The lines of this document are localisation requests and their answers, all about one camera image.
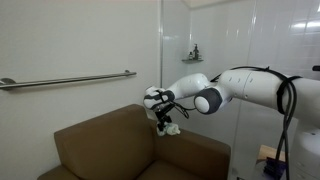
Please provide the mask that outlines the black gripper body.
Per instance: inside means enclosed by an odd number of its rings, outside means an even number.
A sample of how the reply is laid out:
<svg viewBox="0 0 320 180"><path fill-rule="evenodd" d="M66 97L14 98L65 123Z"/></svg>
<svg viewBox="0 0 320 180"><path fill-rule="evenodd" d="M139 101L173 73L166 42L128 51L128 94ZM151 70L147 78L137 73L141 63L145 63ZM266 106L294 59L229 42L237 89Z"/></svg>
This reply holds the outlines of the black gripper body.
<svg viewBox="0 0 320 180"><path fill-rule="evenodd" d="M158 122L157 122L157 128L160 130L160 131L163 131L164 128L166 127L166 124L167 123L171 123L172 120L171 120L171 117L162 113L162 112L156 112L156 116L157 116L157 119L158 119Z"/></svg>

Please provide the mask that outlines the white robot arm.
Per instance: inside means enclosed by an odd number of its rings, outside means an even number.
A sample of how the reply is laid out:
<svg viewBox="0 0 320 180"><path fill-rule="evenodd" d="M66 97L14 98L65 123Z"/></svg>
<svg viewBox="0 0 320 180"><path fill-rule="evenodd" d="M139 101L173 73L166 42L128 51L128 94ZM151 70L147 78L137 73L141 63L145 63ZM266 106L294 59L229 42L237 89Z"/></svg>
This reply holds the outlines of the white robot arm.
<svg viewBox="0 0 320 180"><path fill-rule="evenodd" d="M291 180L319 180L320 82L287 76L270 69L238 67L214 80L201 73L185 76L169 88L146 90L144 106L154 110L157 131L170 128L170 111L178 99L191 97L202 114L212 114L237 98L277 110L298 120L290 155Z"/></svg>

